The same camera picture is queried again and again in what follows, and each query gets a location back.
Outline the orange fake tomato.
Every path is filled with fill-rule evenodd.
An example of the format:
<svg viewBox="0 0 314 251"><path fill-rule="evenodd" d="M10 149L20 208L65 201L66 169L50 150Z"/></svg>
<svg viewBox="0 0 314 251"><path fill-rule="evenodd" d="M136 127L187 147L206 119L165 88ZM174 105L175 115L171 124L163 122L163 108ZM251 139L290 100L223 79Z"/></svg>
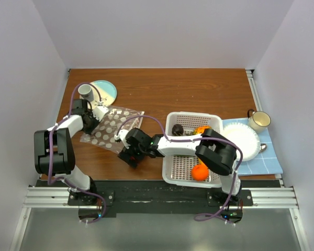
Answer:
<svg viewBox="0 0 314 251"><path fill-rule="evenodd" d="M191 170L191 176L196 181L204 181L209 176L209 169L204 164L195 165Z"/></svg>

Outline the clear zip top bag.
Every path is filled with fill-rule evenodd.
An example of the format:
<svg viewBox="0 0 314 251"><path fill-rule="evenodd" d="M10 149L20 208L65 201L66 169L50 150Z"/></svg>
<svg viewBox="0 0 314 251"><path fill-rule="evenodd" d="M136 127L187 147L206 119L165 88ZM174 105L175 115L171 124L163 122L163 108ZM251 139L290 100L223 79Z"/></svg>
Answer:
<svg viewBox="0 0 314 251"><path fill-rule="evenodd" d="M80 142L101 147L118 154L124 145L122 142L117 143L114 137L121 124L129 117L141 116L145 112L117 106L109 106L108 109L109 112L91 134L82 134Z"/></svg>

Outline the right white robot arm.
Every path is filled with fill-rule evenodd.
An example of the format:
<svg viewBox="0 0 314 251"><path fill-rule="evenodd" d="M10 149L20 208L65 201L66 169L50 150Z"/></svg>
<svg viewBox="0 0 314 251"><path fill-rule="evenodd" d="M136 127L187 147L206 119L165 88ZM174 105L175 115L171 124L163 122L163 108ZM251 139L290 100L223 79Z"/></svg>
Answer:
<svg viewBox="0 0 314 251"><path fill-rule="evenodd" d="M142 130L121 129L115 135L116 142L124 147L118 157L129 166L136 168L145 156L150 158L170 156L198 157L207 168L219 175L222 198L230 206L241 200L241 183L236 164L240 148L213 129L190 136L167 136L156 134L150 137Z"/></svg>

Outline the yellow fake lemon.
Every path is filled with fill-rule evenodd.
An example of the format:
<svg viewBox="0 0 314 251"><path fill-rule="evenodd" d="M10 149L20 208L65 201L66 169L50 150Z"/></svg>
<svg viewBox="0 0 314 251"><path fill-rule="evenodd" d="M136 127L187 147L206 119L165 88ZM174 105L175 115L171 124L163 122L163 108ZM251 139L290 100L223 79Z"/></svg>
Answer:
<svg viewBox="0 0 314 251"><path fill-rule="evenodd" d="M200 158L198 159L198 161L199 161L199 164L204 165L204 162Z"/></svg>

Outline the dark purple fake plum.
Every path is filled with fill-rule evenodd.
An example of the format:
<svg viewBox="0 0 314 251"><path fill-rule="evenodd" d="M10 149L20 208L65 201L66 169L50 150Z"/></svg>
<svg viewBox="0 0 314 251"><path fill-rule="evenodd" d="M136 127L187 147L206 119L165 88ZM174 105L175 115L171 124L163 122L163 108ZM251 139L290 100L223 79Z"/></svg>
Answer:
<svg viewBox="0 0 314 251"><path fill-rule="evenodd" d="M173 136L182 136L184 134L184 128L181 124L175 124L172 127Z"/></svg>

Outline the orange fake carrot bunch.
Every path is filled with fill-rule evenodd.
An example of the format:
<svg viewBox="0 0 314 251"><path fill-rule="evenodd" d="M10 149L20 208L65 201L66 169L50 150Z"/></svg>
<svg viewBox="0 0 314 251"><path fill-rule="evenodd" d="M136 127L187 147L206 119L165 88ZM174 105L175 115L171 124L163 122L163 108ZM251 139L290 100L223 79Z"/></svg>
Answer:
<svg viewBox="0 0 314 251"><path fill-rule="evenodd" d="M211 129L211 127L208 126L208 125L202 126L202 127L197 127L197 128L193 131L193 135L202 134L202 133L204 133L204 131L205 131L206 129Z"/></svg>

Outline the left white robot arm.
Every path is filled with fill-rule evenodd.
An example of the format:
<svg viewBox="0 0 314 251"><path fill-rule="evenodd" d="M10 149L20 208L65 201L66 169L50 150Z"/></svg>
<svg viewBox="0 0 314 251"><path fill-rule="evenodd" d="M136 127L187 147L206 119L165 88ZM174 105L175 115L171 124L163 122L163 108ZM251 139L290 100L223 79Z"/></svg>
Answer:
<svg viewBox="0 0 314 251"><path fill-rule="evenodd" d="M76 99L62 121L34 133L35 169L48 176L48 185L61 181L69 187L70 196L86 205L95 205L101 197L93 179L76 165L71 138L79 131L90 134L101 121L88 100Z"/></svg>

